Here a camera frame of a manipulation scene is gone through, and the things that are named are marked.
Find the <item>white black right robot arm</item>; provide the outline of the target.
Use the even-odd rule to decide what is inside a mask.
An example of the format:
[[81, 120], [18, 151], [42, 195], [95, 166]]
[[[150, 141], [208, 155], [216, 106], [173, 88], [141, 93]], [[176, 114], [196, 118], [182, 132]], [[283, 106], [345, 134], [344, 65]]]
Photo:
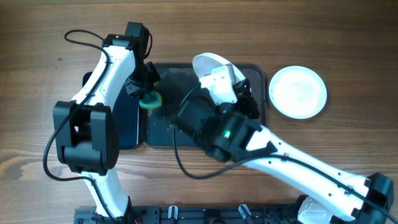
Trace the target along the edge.
[[195, 65], [198, 85], [182, 100], [174, 128], [228, 169], [244, 165], [305, 194], [300, 223], [384, 223], [392, 219], [392, 181], [344, 172], [287, 144], [257, 122], [249, 81], [232, 64]]

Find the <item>white plate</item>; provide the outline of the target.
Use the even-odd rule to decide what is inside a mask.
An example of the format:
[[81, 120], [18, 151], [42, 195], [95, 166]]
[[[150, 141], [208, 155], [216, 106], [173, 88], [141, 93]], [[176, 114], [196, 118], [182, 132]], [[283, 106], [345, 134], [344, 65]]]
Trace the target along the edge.
[[293, 119], [309, 119], [324, 109], [328, 92], [316, 72], [294, 65], [279, 70], [271, 78], [269, 99], [281, 114]]
[[223, 58], [220, 55], [205, 52], [194, 56], [192, 60], [193, 70], [198, 78], [209, 75], [213, 68], [217, 68], [223, 65], [231, 64], [233, 66], [234, 75], [236, 81], [244, 80], [246, 77], [243, 73], [229, 60]]

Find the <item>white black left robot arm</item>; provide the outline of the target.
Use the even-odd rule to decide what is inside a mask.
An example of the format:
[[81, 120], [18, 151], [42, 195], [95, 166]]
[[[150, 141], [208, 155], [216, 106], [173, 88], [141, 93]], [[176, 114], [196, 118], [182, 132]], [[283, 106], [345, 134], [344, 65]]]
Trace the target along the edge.
[[88, 214], [90, 221], [139, 223], [114, 169], [120, 143], [113, 108], [123, 88], [127, 95], [138, 97], [141, 108], [162, 105], [161, 95], [154, 90], [160, 76], [152, 62], [144, 62], [153, 37], [142, 23], [128, 22], [123, 35], [110, 34], [101, 41], [101, 58], [81, 90], [53, 108], [54, 132], [45, 147], [43, 168], [51, 179], [63, 181], [48, 167], [49, 150], [55, 144], [59, 162], [76, 174], [72, 180], [86, 183], [96, 202]]

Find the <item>yellow green sponge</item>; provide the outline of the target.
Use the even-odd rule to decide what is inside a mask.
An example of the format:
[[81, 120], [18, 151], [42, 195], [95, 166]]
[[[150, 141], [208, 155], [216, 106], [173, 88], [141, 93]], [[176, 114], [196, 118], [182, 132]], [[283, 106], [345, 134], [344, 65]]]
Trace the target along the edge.
[[153, 110], [162, 106], [162, 96], [156, 91], [159, 81], [154, 83], [154, 87], [149, 89], [147, 86], [141, 87], [139, 106], [147, 110]]

